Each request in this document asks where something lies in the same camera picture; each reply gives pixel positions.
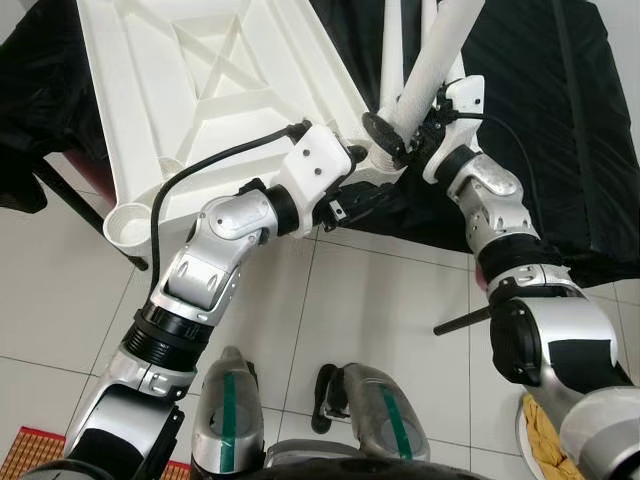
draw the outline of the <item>black cloth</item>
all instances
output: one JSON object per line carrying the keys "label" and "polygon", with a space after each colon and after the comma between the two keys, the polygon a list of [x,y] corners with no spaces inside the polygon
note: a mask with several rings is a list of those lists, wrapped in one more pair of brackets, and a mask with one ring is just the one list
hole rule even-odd
{"label": "black cloth", "polygon": [[40,0],[0,46],[0,206],[46,198],[30,158],[78,149],[108,164],[75,0]]}
{"label": "black cloth", "polygon": [[[377,111],[384,0],[311,0],[367,106]],[[419,52],[419,0],[403,0],[405,77]],[[487,0],[463,48],[484,75],[485,112],[507,122],[531,159],[546,240],[582,286],[640,277],[640,169],[607,31],[586,0]],[[525,186],[513,139],[485,121],[483,150]],[[464,219],[409,168],[392,199],[353,228],[469,251]]]}

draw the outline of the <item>black cable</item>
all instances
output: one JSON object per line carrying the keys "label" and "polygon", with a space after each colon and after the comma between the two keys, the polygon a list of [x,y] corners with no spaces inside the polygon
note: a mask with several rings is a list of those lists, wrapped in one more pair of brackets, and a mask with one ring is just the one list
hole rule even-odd
{"label": "black cable", "polygon": [[162,208],[162,202],[167,196],[167,193],[169,193],[169,190],[171,190],[178,182],[184,180],[189,175],[193,175],[194,173],[210,165],[213,165],[220,160],[224,160],[225,158],[231,157],[232,155],[246,152],[247,150],[260,147],[267,143],[278,140],[279,138],[282,138],[286,135],[290,135],[294,133],[293,129],[297,126],[298,125],[292,125],[264,137],[251,140],[250,142],[243,143],[242,145],[236,145],[235,147],[231,147],[220,153],[216,153],[215,155],[212,155],[209,158],[205,158],[198,163],[194,163],[193,165],[178,172],[175,176],[167,180],[164,185],[162,185],[162,188],[160,188],[160,191],[153,200],[153,207],[151,208],[151,287],[149,288],[149,296],[153,292],[153,289],[156,287],[156,285],[158,284],[158,280],[160,279],[160,238],[158,234],[158,223],[160,219],[160,208]]}
{"label": "black cable", "polygon": [[533,174],[533,165],[531,164],[531,160],[529,159],[529,155],[527,154],[527,150],[524,148],[524,145],[520,141],[520,137],[518,134],[509,126],[507,122],[504,120],[494,117],[493,115],[488,115],[486,113],[466,113],[466,112],[457,112],[455,113],[456,118],[468,118],[472,120],[489,120],[497,125],[500,125],[504,130],[506,130],[509,135],[513,138],[513,140],[518,145],[520,149],[520,153],[524,158],[525,163],[527,164],[527,171],[529,172],[529,183],[531,185],[531,199],[533,203],[533,210],[536,216],[536,223],[538,227],[538,233],[540,234],[540,238],[542,240],[546,240],[546,232],[544,229],[544,223],[542,221],[542,211],[540,209],[540,197],[538,197],[538,186],[536,183],[536,177]]}

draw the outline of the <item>yellow cloth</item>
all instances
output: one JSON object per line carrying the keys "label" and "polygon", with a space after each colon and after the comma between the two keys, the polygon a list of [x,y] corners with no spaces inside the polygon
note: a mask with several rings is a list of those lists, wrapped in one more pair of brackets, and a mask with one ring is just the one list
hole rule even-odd
{"label": "yellow cloth", "polygon": [[522,399],[527,434],[533,458],[547,480],[584,480],[573,462],[560,448],[560,437],[542,407],[531,394]]}

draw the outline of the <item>tile floor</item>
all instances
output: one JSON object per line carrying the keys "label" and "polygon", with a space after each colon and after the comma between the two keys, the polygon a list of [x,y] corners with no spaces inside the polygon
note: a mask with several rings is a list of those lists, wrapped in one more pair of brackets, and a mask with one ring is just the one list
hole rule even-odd
{"label": "tile floor", "polygon": [[[104,213],[90,186],[71,180]],[[66,432],[149,282],[55,195],[49,199],[33,216],[0,210],[0,459],[21,425]],[[239,346],[256,364],[266,438],[273,443],[315,437],[308,415],[323,363],[366,362],[405,390],[434,461],[491,478],[530,478],[514,434],[522,389],[494,370],[488,323],[440,338],[432,333],[434,325],[485,304],[469,260],[347,230],[281,239],[246,265],[199,370],[225,345]],[[620,361],[640,383],[640,281],[589,293],[612,319]],[[181,404],[187,422],[174,452],[179,461],[189,458],[199,393],[198,379]],[[324,438],[354,443],[344,423]]]}

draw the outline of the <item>chair leg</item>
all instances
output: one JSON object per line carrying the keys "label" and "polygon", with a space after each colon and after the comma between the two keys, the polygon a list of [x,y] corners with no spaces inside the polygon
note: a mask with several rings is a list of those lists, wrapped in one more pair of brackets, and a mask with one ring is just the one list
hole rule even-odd
{"label": "chair leg", "polygon": [[[31,164],[33,173],[42,180],[56,195],[75,210],[91,227],[104,237],[102,223],[104,219],[89,205],[82,196],[69,185],[64,178],[44,158],[38,158]],[[139,270],[145,271],[149,265],[140,257],[130,257],[122,253]]]}
{"label": "chair leg", "polygon": [[444,335],[445,333],[454,332],[464,327],[473,325],[474,323],[480,323],[484,320],[491,318],[489,307],[481,308],[475,312],[468,313],[458,318],[454,318],[449,322],[442,323],[433,329],[433,333],[436,336]]}

